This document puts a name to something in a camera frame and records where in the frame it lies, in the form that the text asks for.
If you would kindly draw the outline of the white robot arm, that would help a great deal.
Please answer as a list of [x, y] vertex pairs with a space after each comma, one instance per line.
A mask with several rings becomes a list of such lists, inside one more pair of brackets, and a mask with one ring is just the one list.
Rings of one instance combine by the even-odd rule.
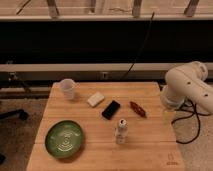
[[171, 68], [165, 74], [166, 85], [160, 92], [161, 103], [167, 110], [174, 110], [188, 98], [213, 114], [213, 87], [205, 83], [207, 76], [207, 66], [199, 61]]

